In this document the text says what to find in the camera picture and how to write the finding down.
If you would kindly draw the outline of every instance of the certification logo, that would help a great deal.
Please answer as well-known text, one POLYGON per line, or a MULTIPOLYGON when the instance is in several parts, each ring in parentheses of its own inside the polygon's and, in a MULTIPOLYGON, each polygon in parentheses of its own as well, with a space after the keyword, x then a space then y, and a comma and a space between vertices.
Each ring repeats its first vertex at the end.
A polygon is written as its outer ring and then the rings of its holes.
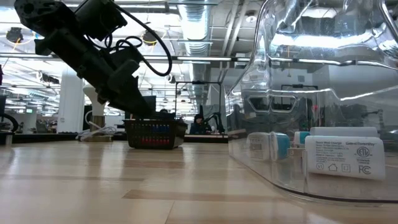
POLYGON ((359 166, 359 173, 364 173, 366 175, 371 174, 371 167, 369 166, 359 166))
POLYGON ((371 151, 366 147, 360 147, 356 150, 356 154, 361 157, 368 157, 371 154, 371 151))

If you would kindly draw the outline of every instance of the fluorescent light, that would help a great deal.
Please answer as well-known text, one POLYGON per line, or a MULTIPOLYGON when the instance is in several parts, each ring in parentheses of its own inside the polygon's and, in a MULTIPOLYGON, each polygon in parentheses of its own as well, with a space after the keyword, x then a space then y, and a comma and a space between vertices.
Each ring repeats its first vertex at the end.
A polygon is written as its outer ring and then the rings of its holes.
POLYGON ((324 47, 329 49, 336 49, 352 44, 360 44, 368 41, 373 35, 369 31, 354 35, 351 37, 330 37, 330 36, 314 36, 314 35, 300 35, 293 39, 290 36, 283 34, 275 34, 271 45, 280 46, 299 46, 299 47, 324 47))
POLYGON ((60 89, 61 86, 29 86, 29 85, 2 85, 3 88, 31 88, 31 89, 45 89, 45 88, 56 88, 60 89))
POLYGON ((43 113, 43 114, 55 114, 55 113, 57 113, 55 111, 40 111, 40 112, 43 113))
POLYGON ((230 62, 232 59, 230 57, 177 57, 177 60, 230 62))
POLYGON ((1 53, 0 57, 9 57, 9 58, 53 58, 52 55, 43 56, 37 54, 10 54, 10 53, 1 53))
POLYGON ((205 41, 205 40, 178 40, 179 44, 213 44, 213 41, 205 41))
POLYGON ((166 56, 145 56, 146 60, 167 60, 166 56))
POLYGON ((36 105, 42 105, 43 104, 43 102, 36 102, 36 101, 30 101, 29 103, 36 104, 36 105))
POLYGON ((66 4, 68 7, 78 7, 79 4, 66 4))
POLYGON ((237 58, 239 62, 250 62, 250 58, 237 58))
POLYGON ((25 106, 6 106, 7 109, 25 109, 25 106))

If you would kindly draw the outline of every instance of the person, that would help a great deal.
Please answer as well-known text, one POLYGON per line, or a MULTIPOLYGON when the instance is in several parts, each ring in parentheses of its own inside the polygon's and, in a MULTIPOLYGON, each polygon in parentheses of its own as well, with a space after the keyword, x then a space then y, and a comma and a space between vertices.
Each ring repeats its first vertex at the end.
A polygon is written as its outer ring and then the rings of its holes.
POLYGON ((211 132, 211 127, 208 124, 203 124, 204 117, 196 114, 191 124, 189 134, 207 134, 211 132))
POLYGON ((21 122, 21 123, 19 124, 18 132, 21 132, 21 133, 24 132, 24 123, 23 123, 23 122, 21 122))

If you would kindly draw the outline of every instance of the wooden surface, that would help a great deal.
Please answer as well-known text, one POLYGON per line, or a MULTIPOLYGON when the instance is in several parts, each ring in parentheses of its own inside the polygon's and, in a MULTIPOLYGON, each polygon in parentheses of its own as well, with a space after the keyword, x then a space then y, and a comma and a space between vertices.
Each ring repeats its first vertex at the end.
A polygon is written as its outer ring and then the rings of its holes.
POLYGON ((230 158, 227 144, 173 151, 76 141, 0 148, 4 224, 379 224, 396 223, 397 211, 397 205, 337 206, 280 194, 230 158))

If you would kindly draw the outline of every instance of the wire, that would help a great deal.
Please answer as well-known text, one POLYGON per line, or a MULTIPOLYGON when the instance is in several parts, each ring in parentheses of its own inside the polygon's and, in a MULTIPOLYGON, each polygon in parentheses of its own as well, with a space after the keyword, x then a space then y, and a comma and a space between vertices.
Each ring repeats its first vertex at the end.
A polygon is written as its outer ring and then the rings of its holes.
POLYGON ((173 67, 173 60, 172 60, 172 56, 168 50, 168 48, 166 47, 166 45, 164 44, 163 40, 156 34, 155 31, 153 31, 149 26, 147 26, 146 24, 144 24, 143 22, 141 22, 139 19, 135 18, 132 14, 130 14, 129 12, 127 12, 125 9, 123 9, 122 7, 120 7, 119 5, 117 5, 115 2, 111 1, 111 3, 116 7, 116 9, 118 9, 119 11, 125 13, 125 15, 127 15, 128 17, 130 17, 132 20, 134 20, 136 23, 138 23, 140 26, 142 26, 143 28, 145 28, 148 32, 150 32, 150 34, 152 34, 158 41, 159 44, 162 46, 162 48, 164 49, 167 59, 169 61, 169 68, 167 69, 167 71, 165 73, 160 73, 158 72, 156 69, 154 69, 150 63, 144 58, 142 57, 142 61, 148 66, 149 69, 151 69, 156 75, 161 76, 161 77, 165 77, 168 74, 170 74, 170 72, 172 71, 172 67, 173 67))
POLYGON ((113 134, 117 131, 117 129, 116 129, 115 127, 110 127, 110 126, 107 127, 107 126, 105 125, 103 128, 101 128, 100 126, 98 126, 98 125, 95 124, 94 122, 88 121, 88 120, 87 120, 87 116, 88 116, 90 113, 92 113, 92 112, 93 112, 93 111, 91 110, 91 111, 89 111, 89 112, 86 113, 86 115, 85 115, 85 121, 86 121, 87 124, 92 125, 92 126, 98 128, 98 130, 96 130, 96 131, 90 131, 89 129, 84 130, 84 131, 80 132, 80 133, 76 136, 76 138, 75 138, 76 140, 79 139, 79 137, 80 137, 80 140, 85 140, 86 138, 88 138, 88 137, 90 137, 90 136, 93 136, 93 135, 95 135, 96 133, 102 133, 102 134, 104 134, 104 135, 113 135, 113 134))
MULTIPOLYGON (((15 51, 15 48, 17 47, 18 42, 19 42, 20 40, 21 40, 21 38, 18 38, 17 42, 16 42, 16 43, 13 43, 13 44, 14 44, 14 48, 12 48, 12 51, 15 51)), ((4 65, 2 66, 2 68, 1 68, 1 66, 0 66, 0 69, 4 69, 4 68, 6 67, 8 60, 10 60, 10 58, 7 58, 6 62, 4 62, 4 65)))
POLYGON ((141 47, 142 46, 142 41, 144 41, 141 38, 136 37, 136 36, 129 36, 129 37, 125 38, 124 40, 129 40, 129 39, 135 39, 135 40, 138 40, 140 42, 140 44, 135 45, 135 47, 137 47, 137 48, 141 47))

